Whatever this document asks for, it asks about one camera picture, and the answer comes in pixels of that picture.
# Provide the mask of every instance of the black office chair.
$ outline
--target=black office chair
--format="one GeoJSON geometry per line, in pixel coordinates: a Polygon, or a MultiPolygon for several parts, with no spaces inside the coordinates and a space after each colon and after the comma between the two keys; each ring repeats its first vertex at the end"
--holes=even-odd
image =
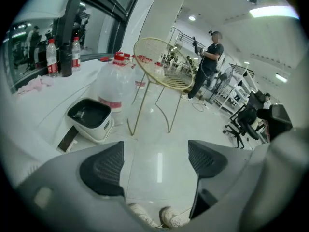
{"type": "Polygon", "coordinates": [[[230,133],[234,135],[237,139],[237,148],[239,148],[239,142],[244,148],[244,144],[240,135],[244,136],[248,133],[255,140],[259,140],[259,135],[251,126],[257,118],[257,110],[263,108],[265,102],[265,95],[258,91],[256,93],[251,92],[248,100],[248,104],[242,106],[235,114],[230,117],[230,124],[233,124],[236,128],[234,129],[230,124],[226,125],[225,128],[230,128],[231,130],[223,130],[223,133],[230,133]]]}

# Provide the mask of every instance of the black bin lid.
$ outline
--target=black bin lid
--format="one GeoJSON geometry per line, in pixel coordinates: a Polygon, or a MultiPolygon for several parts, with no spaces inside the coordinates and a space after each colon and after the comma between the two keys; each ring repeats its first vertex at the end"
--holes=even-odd
{"type": "Polygon", "coordinates": [[[111,108],[93,99],[82,99],[68,111],[68,116],[77,123],[93,129],[99,127],[110,115],[111,108]]]}

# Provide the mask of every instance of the pink cloth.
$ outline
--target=pink cloth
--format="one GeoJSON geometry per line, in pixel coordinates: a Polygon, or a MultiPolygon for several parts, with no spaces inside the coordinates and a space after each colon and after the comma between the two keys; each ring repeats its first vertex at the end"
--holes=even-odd
{"type": "Polygon", "coordinates": [[[37,91],[41,91],[43,87],[52,86],[53,84],[54,84],[54,81],[51,77],[39,75],[37,78],[30,80],[27,85],[22,86],[17,91],[17,94],[22,95],[29,91],[35,90],[35,89],[37,91]]]}

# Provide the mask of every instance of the white ceiling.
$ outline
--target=white ceiling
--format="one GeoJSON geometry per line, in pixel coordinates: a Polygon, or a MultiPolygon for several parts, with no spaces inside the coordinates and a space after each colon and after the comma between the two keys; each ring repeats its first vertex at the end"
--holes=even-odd
{"type": "Polygon", "coordinates": [[[256,79],[277,88],[283,83],[275,74],[288,78],[305,55],[308,39],[297,19],[276,16],[252,18],[249,10],[287,4],[285,0],[258,0],[257,5],[245,0],[185,0],[179,19],[206,34],[210,27],[220,30],[224,35],[225,49],[233,53],[240,50],[240,61],[250,62],[256,79]],[[190,15],[196,17],[195,22],[188,20],[190,15]]]}

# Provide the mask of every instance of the white sneaker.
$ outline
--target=white sneaker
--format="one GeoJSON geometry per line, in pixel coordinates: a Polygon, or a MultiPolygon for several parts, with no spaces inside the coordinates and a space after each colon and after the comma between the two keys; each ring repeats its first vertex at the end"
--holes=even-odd
{"type": "Polygon", "coordinates": [[[147,211],[140,206],[137,203],[131,203],[128,205],[130,207],[130,209],[136,214],[138,215],[138,217],[143,220],[145,223],[147,223],[150,227],[153,228],[159,228],[159,225],[157,225],[147,214],[147,211]]]}
{"type": "Polygon", "coordinates": [[[161,210],[161,220],[170,229],[181,227],[187,224],[190,220],[185,215],[180,215],[177,211],[173,210],[170,206],[161,210]]]}
{"type": "Polygon", "coordinates": [[[182,94],[182,98],[187,101],[192,100],[192,98],[188,97],[188,94],[182,94]]]}

